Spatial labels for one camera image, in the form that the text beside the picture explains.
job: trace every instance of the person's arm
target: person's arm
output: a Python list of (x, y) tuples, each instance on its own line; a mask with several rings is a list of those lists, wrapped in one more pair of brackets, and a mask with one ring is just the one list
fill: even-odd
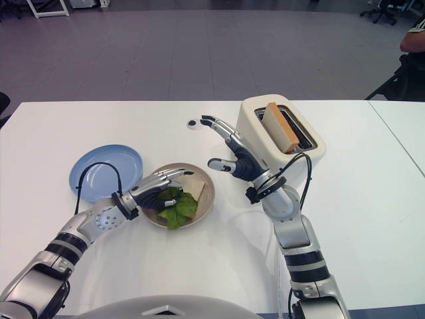
[(425, 31), (407, 33), (400, 43), (400, 50), (409, 53), (425, 52)]
[(425, 15), (421, 16), (400, 43), (400, 50), (408, 53), (425, 52)]

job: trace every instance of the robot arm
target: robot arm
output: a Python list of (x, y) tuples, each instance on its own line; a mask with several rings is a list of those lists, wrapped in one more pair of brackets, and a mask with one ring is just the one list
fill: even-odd
[(173, 179), (193, 174), (168, 169), (141, 179), (130, 191), (103, 198), (71, 218), (45, 250), (13, 279), (0, 295), (0, 317), (48, 319), (63, 306), (70, 286), (68, 279), (87, 248), (102, 234), (138, 216), (139, 208), (162, 209), (178, 199), (164, 201), (157, 195), (168, 187), (181, 187)]
[(232, 126), (213, 116), (202, 116), (201, 123), (218, 132), (238, 159), (210, 159), (208, 166), (252, 182), (246, 196), (251, 203), (261, 201), (273, 222), (292, 290), (299, 298), (293, 306), (296, 318), (350, 319), (335, 278), (327, 270), (313, 227), (301, 214), (297, 191), (285, 184), (284, 177), (274, 175)]

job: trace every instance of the lettuce leaf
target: lettuce leaf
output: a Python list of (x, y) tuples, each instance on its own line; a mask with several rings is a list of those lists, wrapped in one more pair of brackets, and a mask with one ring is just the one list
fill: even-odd
[(180, 196), (176, 205), (167, 207), (159, 212), (158, 216), (167, 220), (167, 228), (170, 231), (178, 229), (185, 224), (186, 217), (193, 218), (198, 209), (198, 202), (190, 193), (183, 193), (176, 187), (170, 187), (161, 192), (158, 197), (166, 201)]

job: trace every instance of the power cord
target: power cord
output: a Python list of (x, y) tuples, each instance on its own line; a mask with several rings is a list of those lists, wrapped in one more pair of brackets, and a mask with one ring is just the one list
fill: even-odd
[(292, 311), (291, 311), (291, 299), (292, 299), (292, 288), (290, 289), (290, 294), (288, 295), (288, 316), (289, 319), (292, 319)]
[(116, 169), (116, 167), (115, 166), (113, 166), (112, 164), (110, 164), (110, 163), (106, 163), (106, 162), (104, 162), (104, 161), (97, 161), (96, 163), (93, 163), (93, 164), (90, 164), (89, 166), (87, 166), (85, 169), (84, 169), (84, 171), (82, 171), (82, 173), (81, 173), (81, 175), (80, 175), (80, 179), (78, 180), (78, 186), (77, 187), (75, 187), (77, 190), (78, 190), (78, 192), (77, 192), (77, 204), (76, 204), (76, 206), (75, 206), (75, 213), (74, 213), (74, 215), (77, 215), (78, 214), (78, 206), (79, 206), (79, 204), (80, 204), (80, 197), (81, 197), (81, 190), (82, 190), (82, 182), (83, 182), (83, 180), (84, 180), (84, 177), (86, 176), (86, 174), (87, 174), (87, 172), (88, 172), (88, 170), (90, 169), (90, 168), (92, 168), (93, 166), (95, 166), (95, 165), (98, 165), (98, 164), (104, 164), (104, 165), (108, 165), (108, 166), (110, 166), (110, 167), (112, 167), (112, 169), (117, 173), (117, 177), (118, 177), (118, 193), (120, 194), (120, 196), (122, 196), (122, 185), (121, 185), (121, 177), (120, 177), (120, 173), (119, 173), (119, 171)]
[(258, 196), (258, 191), (266, 184), (268, 183), (270, 180), (278, 178), (279, 176), (281, 176), (289, 167), (291, 167), (292, 164), (294, 164), (297, 160), (299, 160), (300, 158), (305, 158), (306, 162), (307, 162), (307, 180), (305, 181), (305, 185), (304, 185), (304, 190), (303, 193), (301, 195), (301, 200), (300, 200), (300, 205), (299, 205), (299, 209), (302, 210), (303, 209), (303, 205), (304, 205), (304, 200), (305, 200), (305, 196), (307, 196), (307, 191), (308, 191), (308, 187), (310, 185), (310, 181), (311, 181), (311, 171), (312, 171), (312, 164), (311, 164), (311, 158), (306, 154), (306, 153), (298, 153), (297, 155), (295, 155), (285, 166), (284, 168), (280, 168), (279, 172), (274, 174), (272, 177), (269, 177), (263, 184), (261, 184), (261, 186), (255, 190), (255, 194), (254, 197)]

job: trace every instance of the beige plate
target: beige plate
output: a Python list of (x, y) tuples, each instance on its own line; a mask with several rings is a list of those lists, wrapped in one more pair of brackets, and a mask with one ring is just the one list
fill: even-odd
[[(171, 169), (171, 168), (185, 168), (185, 169), (191, 170), (194, 172), (194, 174), (186, 175), (186, 178), (190, 178), (191, 176), (196, 175), (197, 177), (201, 178), (205, 182), (204, 189), (202, 190), (202, 193), (198, 199), (198, 209), (195, 214), (195, 217), (193, 217), (192, 220), (188, 219), (181, 228), (188, 227), (200, 221), (211, 210), (211, 207), (213, 206), (213, 202), (215, 198), (214, 184), (212, 183), (213, 181), (208, 176), (208, 174), (205, 173), (201, 168), (195, 165), (187, 164), (187, 163), (168, 164), (156, 169), (155, 172), (163, 171), (164, 169)], [(162, 217), (158, 217), (156, 210), (142, 209), (142, 211), (152, 223), (160, 227), (167, 228), (167, 220)]]

